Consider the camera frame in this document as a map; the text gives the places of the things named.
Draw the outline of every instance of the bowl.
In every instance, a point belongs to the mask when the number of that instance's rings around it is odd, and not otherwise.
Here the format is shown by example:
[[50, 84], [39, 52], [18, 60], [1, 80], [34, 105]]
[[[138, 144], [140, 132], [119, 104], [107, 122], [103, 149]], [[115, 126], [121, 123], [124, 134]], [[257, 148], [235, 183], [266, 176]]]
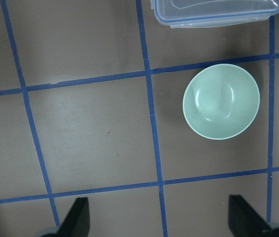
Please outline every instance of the bowl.
[[214, 140], [237, 136], [256, 117], [259, 88], [252, 75], [232, 64], [217, 64], [198, 73], [183, 96], [183, 114], [199, 135]]

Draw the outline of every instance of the blue grid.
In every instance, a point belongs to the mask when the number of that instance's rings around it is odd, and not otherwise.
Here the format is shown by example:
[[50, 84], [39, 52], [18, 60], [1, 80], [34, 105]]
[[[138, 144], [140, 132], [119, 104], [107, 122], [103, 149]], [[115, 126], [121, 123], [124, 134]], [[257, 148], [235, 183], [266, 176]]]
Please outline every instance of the blue grid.
[[[101, 192], [126, 190], [126, 189], [158, 187], [159, 188], [159, 201], [160, 201], [160, 211], [161, 211], [161, 218], [162, 218], [163, 236], [167, 237], [168, 233], [167, 233], [166, 211], [165, 211], [164, 196], [163, 196], [163, 186], [164, 185], [179, 184], [179, 183], [186, 183], [186, 182], [197, 182], [197, 181], [203, 181], [203, 180], [222, 179], [222, 178], [230, 178], [230, 177], [238, 177], [238, 176], [244, 176], [244, 175], [265, 173], [268, 175], [267, 221], [271, 220], [272, 173], [279, 172], [279, 167], [273, 167], [275, 59], [279, 58], [279, 53], [275, 53], [275, 17], [272, 16], [272, 17], [270, 17], [270, 20], [269, 20], [269, 23], [270, 23], [269, 54], [255, 55], [255, 56], [242, 57], [242, 58], [233, 58], [233, 59], [226, 59], [226, 60], [216, 60], [216, 61], [202, 62], [202, 63], [194, 63], [194, 64], [188, 64], [188, 65], [174, 66], [174, 67], [151, 69], [150, 63], [149, 63], [147, 44], [146, 44], [146, 37], [145, 37], [145, 26], [144, 26], [142, 4], [141, 4], [141, 0], [136, 0], [139, 33], [140, 33], [142, 54], [143, 54], [144, 65], [145, 65], [144, 71], [117, 74], [117, 75], [109, 75], [109, 76], [102, 76], [102, 77], [94, 77], [94, 78], [87, 78], [87, 79], [62, 81], [57, 84], [40, 84], [40, 85], [26, 86], [25, 80], [24, 80], [24, 77], [22, 74], [22, 69], [21, 69], [21, 65], [19, 62], [18, 54], [17, 54], [17, 47], [16, 47], [16, 43], [14, 40], [14, 36], [13, 36], [12, 25], [11, 25], [11, 21], [9, 18], [6, 1], [0, 0], [0, 2], [1, 2], [1, 7], [2, 7], [3, 15], [4, 15], [5, 24], [6, 24], [6, 29], [7, 29], [8, 37], [10, 40], [10, 46], [11, 46], [11, 50], [13, 53], [14, 62], [15, 62], [15, 66], [17, 69], [17, 74], [18, 74], [20, 86], [21, 86], [21, 88], [0, 90], [0, 96], [22, 93], [27, 117], [29, 120], [29, 125], [31, 128], [35, 148], [37, 151], [43, 179], [44, 179], [46, 190], [47, 190], [46, 195], [0, 199], [0, 204], [18, 202], [18, 201], [36, 200], [36, 199], [49, 199], [51, 209], [53, 212], [53, 216], [54, 216], [54, 220], [55, 220], [55, 224], [57, 226], [59, 226], [60, 223], [59, 223], [59, 218], [58, 218], [54, 198], [73, 196], [73, 195], [86, 195], [86, 194], [91, 194], [91, 193], [101, 193]], [[159, 153], [157, 122], [156, 122], [155, 109], [154, 109], [152, 75], [156, 75], [156, 74], [160, 74], [160, 73], [167, 73], [167, 72], [178, 72], [178, 71], [191, 70], [191, 69], [201, 69], [201, 68], [209, 67], [209, 66], [219, 64], [219, 63], [238, 64], [238, 63], [253, 62], [253, 61], [260, 61], [260, 60], [269, 60], [270, 80], [269, 80], [268, 167], [266, 169], [248, 170], [248, 171], [241, 171], [241, 172], [215, 174], [215, 175], [207, 175], [207, 176], [199, 176], [199, 177], [191, 177], [191, 178], [183, 178], [183, 179], [175, 179], [175, 180], [163, 180], [160, 153]], [[41, 152], [39, 138], [38, 138], [38, 135], [36, 132], [35, 122], [34, 122], [32, 110], [31, 110], [30, 102], [29, 102], [28, 91], [44, 90], [44, 89], [81, 85], [81, 84], [110, 81], [110, 80], [118, 80], [118, 79], [128, 79], [128, 78], [135, 78], [135, 77], [142, 77], [142, 76], [146, 77], [146, 83], [147, 83], [147, 94], [148, 94], [148, 103], [149, 103], [149, 111], [150, 111], [150, 120], [151, 120], [154, 149], [155, 149], [156, 168], [157, 168], [157, 176], [158, 176], [157, 182], [129, 184], [129, 185], [113, 186], [113, 187], [98, 188], [98, 189], [79, 190], [79, 191], [72, 191], [72, 192], [53, 193], [51, 186], [50, 186], [48, 173], [47, 173], [47, 170], [45, 167], [43, 155]]]

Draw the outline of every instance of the bowl rim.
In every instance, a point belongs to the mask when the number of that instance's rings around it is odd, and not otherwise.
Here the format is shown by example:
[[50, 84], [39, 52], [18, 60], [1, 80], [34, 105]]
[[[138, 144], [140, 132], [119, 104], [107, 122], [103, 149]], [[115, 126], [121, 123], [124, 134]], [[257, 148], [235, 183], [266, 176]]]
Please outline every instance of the bowl rim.
[[[211, 70], [213, 68], [216, 68], [216, 67], [222, 67], [222, 66], [228, 66], [228, 67], [233, 67], [233, 68], [237, 68], [238, 70], [241, 70], [243, 72], [245, 72], [247, 75], [248, 75], [248, 78], [250, 78], [253, 82], [254, 82], [254, 85], [255, 85], [255, 88], [256, 88], [256, 92], [258, 94], [258, 103], [257, 103], [257, 108], [255, 110], [255, 113], [254, 113], [254, 116], [252, 117], [251, 121], [244, 127], [244, 129], [242, 129], [241, 131], [235, 133], [234, 135], [232, 136], [228, 136], [228, 137], [222, 137], [222, 138], [215, 138], [215, 137], [209, 137], [209, 136], [205, 136], [203, 134], [201, 134], [200, 132], [198, 132], [195, 128], [193, 128], [193, 126], [191, 125], [191, 123], [188, 121], [187, 119], [187, 116], [186, 116], [186, 113], [185, 113], [185, 98], [186, 98], [186, 95], [187, 95], [187, 91], [189, 90], [189, 88], [191, 87], [191, 85], [193, 84], [193, 81], [195, 78], [199, 77], [201, 74], [203, 74], [205, 71], [207, 70]], [[202, 136], [202, 137], [205, 137], [205, 138], [208, 138], [208, 139], [211, 139], [211, 140], [225, 140], [225, 139], [229, 139], [229, 138], [232, 138], [232, 137], [235, 137], [239, 134], [241, 134], [242, 132], [244, 132], [251, 124], [252, 122], [254, 121], [254, 119], [256, 118], [257, 114], [258, 114], [258, 111], [259, 111], [259, 107], [260, 107], [260, 90], [259, 90], [259, 87], [258, 87], [258, 84], [256, 82], [256, 80], [253, 78], [253, 76], [247, 71], [245, 70], [244, 68], [240, 67], [240, 66], [237, 66], [237, 65], [234, 65], [234, 64], [228, 64], [228, 63], [222, 63], [222, 64], [215, 64], [215, 65], [212, 65], [210, 67], [207, 67], [205, 69], [203, 69], [202, 71], [200, 71], [199, 73], [197, 73], [192, 79], [191, 81], [189, 82], [187, 88], [185, 89], [185, 92], [184, 92], [184, 96], [183, 96], [183, 103], [182, 103], [182, 109], [183, 109], [183, 114], [184, 114], [184, 118], [185, 118], [185, 121], [188, 123], [188, 125], [190, 126], [190, 128], [196, 132], [198, 135]]]

